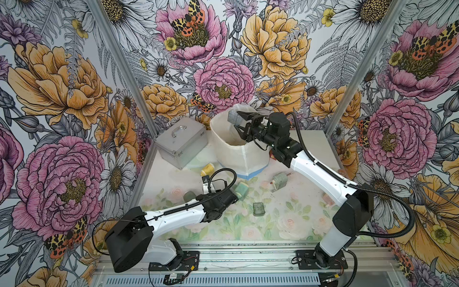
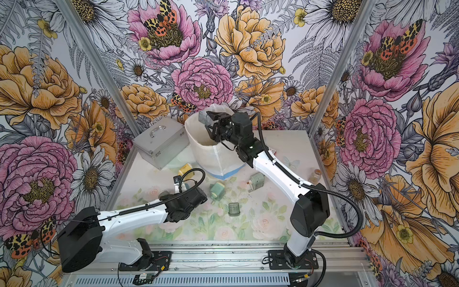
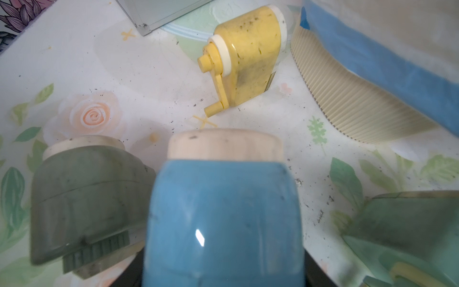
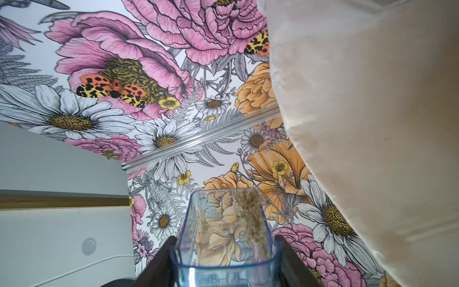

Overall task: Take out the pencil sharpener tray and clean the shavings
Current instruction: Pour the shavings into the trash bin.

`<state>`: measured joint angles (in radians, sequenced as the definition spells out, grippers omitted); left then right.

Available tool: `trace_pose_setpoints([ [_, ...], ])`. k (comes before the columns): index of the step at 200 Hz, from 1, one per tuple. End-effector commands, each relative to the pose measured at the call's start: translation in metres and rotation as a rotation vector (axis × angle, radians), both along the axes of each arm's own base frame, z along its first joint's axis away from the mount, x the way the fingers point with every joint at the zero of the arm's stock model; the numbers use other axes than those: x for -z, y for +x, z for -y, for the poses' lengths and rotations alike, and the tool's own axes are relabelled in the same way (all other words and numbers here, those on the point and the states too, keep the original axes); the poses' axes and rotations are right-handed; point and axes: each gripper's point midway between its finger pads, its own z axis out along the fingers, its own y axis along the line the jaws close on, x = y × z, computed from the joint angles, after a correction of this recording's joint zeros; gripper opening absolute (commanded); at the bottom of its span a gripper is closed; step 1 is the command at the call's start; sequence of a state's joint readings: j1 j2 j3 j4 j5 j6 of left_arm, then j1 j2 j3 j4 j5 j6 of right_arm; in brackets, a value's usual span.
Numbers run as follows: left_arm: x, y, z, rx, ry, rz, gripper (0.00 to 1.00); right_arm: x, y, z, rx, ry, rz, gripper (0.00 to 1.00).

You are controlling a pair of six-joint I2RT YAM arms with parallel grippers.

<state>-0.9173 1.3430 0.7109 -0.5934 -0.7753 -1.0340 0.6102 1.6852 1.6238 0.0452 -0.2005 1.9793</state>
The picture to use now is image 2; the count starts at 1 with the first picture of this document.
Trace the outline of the yellow pencil sharpener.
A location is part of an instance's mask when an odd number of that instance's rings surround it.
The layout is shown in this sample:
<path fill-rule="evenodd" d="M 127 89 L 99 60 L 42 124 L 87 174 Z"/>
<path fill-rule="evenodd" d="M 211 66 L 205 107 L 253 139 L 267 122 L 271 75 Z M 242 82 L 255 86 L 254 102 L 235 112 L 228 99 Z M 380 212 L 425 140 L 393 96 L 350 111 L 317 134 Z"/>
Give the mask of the yellow pencil sharpener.
<path fill-rule="evenodd" d="M 184 181 L 191 179 L 194 176 L 194 171 L 192 169 L 192 165 L 190 163 L 185 164 L 179 169 L 178 175 L 180 175 Z"/>

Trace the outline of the translucent green shavings tray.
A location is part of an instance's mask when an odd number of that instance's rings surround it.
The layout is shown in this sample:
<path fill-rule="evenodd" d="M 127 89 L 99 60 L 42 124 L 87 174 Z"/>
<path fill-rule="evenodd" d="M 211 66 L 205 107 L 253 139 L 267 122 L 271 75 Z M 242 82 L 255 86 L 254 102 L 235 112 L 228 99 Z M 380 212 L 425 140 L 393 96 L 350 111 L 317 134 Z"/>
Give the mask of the translucent green shavings tray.
<path fill-rule="evenodd" d="M 231 202 L 228 204 L 228 215 L 231 217 L 240 215 L 240 204 L 237 202 Z"/>

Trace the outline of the grey-green pencil sharpener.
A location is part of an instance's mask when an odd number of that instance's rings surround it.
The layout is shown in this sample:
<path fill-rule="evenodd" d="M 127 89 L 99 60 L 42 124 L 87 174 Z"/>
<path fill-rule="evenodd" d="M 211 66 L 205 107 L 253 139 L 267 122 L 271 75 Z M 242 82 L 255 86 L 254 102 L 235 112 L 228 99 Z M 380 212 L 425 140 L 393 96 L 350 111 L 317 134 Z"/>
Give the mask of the grey-green pencil sharpener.
<path fill-rule="evenodd" d="M 260 172 L 253 174 L 247 181 L 247 185 L 249 187 L 250 192 L 262 188 L 264 186 L 264 183 L 265 183 L 265 175 Z"/>

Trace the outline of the translucent blue shavings tray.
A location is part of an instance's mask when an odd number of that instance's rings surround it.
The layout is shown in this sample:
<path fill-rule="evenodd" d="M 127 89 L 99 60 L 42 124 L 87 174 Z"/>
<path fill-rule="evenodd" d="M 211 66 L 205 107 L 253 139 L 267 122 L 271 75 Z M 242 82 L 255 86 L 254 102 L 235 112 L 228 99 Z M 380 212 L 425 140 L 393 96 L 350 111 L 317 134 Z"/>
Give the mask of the translucent blue shavings tray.
<path fill-rule="evenodd" d="M 214 123 L 213 114 L 214 112 L 202 110 L 198 113 L 198 121 L 205 126 L 212 126 Z"/>

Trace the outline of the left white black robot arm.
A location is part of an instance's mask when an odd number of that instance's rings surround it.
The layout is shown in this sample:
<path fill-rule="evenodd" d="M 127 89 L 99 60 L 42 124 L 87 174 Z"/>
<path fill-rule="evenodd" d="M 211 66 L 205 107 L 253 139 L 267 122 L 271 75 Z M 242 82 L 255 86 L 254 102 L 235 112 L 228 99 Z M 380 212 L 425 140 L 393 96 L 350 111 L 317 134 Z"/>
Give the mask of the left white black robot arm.
<path fill-rule="evenodd" d="M 153 263 L 153 253 L 145 239 L 124 241 L 116 236 L 134 229 L 180 222 L 207 201 L 200 188 L 206 173 L 186 191 L 167 194 L 159 199 L 132 208 L 97 211 L 94 207 L 81 210 L 59 232 L 60 262 L 65 273 L 79 271 L 91 263 L 124 264 L 130 271 L 145 270 Z"/>

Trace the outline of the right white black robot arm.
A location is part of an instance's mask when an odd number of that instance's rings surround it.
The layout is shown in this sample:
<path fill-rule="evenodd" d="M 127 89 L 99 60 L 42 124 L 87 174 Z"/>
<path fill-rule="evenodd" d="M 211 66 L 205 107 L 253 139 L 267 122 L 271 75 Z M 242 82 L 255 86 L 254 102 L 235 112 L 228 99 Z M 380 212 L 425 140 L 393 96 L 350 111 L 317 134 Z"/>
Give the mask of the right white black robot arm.
<path fill-rule="evenodd" d="M 343 194 L 302 179 L 269 151 L 261 130 L 258 136 L 254 135 L 252 124 L 253 120 L 261 122 L 259 113 L 252 117 L 245 112 L 230 115 L 226 112 L 208 111 L 206 114 L 203 124 L 211 140 L 221 144 L 233 144 L 242 162 L 267 177 L 294 204 L 290 215 L 290 223 L 294 230 L 283 250 L 284 260 L 289 268 L 301 267 L 306 256 L 313 252 L 312 246 L 317 237 L 345 239 L 360 231 L 364 215 L 357 203 Z M 349 232 L 334 234 L 320 230 L 330 216 L 331 196 L 344 200 L 356 211 L 357 224 Z"/>

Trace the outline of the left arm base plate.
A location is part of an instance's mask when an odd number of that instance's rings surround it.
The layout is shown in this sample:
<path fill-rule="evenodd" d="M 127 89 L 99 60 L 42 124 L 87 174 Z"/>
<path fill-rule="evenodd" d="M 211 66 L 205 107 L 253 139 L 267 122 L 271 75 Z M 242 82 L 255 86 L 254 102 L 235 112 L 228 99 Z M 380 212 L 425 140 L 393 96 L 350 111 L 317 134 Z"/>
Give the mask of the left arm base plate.
<path fill-rule="evenodd" d="M 149 255 L 143 255 L 132 265 L 121 263 L 119 271 L 168 271 L 172 259 L 170 251 L 152 251 Z"/>

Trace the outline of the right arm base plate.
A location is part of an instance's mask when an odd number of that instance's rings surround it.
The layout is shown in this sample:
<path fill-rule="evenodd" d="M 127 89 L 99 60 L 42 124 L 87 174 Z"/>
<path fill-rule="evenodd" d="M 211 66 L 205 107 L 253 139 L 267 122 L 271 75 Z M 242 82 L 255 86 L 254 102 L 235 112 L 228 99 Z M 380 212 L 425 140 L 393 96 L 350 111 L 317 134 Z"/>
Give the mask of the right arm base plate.
<path fill-rule="evenodd" d="M 305 251 L 301 256 L 294 256 L 290 251 L 269 250 L 264 263 L 270 270 L 315 270 L 319 268 L 316 254 Z"/>

